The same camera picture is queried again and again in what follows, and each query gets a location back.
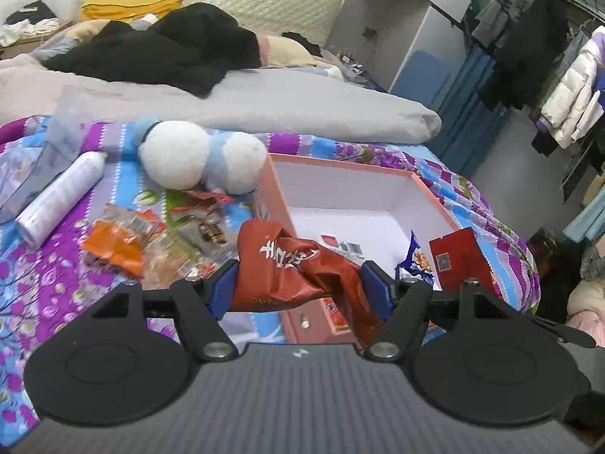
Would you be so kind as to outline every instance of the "black coat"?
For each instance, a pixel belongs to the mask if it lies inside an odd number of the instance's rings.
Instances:
[[[202,96],[229,70],[261,62],[254,33],[214,5],[194,3],[146,31],[112,21],[89,43],[44,66],[106,81],[167,84]]]
[[[495,55],[494,72],[479,97],[489,109],[499,102],[521,109],[535,105],[555,58],[567,47],[565,5],[535,0]]]

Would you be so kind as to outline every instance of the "open box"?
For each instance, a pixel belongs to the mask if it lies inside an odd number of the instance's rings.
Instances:
[[[358,244],[366,260],[388,275],[403,261],[413,230],[431,268],[429,241],[458,226],[415,174],[396,169],[270,154],[255,192],[258,218],[279,222],[292,235],[321,241],[322,235]],[[439,282],[436,289],[441,289]],[[338,326],[330,300],[281,312],[290,342],[355,342]]]

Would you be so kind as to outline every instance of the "crumpled red package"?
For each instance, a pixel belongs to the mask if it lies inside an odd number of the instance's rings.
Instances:
[[[365,297],[359,266],[315,241],[292,237],[281,224],[251,219],[237,239],[240,269],[229,311],[285,311],[332,297],[361,344],[382,326]]]

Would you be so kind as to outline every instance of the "white plush toy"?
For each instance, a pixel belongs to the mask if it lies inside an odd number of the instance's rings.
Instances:
[[[253,191],[267,149],[239,131],[207,131],[188,121],[140,120],[135,124],[138,157],[145,171],[166,189],[206,188],[229,194]]]

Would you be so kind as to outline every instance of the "metal bolt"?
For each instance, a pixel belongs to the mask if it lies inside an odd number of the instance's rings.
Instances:
[[[222,341],[213,341],[204,347],[204,354],[210,358],[227,358],[231,353],[231,346]]]
[[[394,358],[399,354],[399,347],[388,341],[379,341],[370,347],[370,353],[377,358]]]
[[[301,316],[301,328],[302,329],[309,329],[311,327],[311,321],[309,321],[309,318],[306,317],[305,315]]]

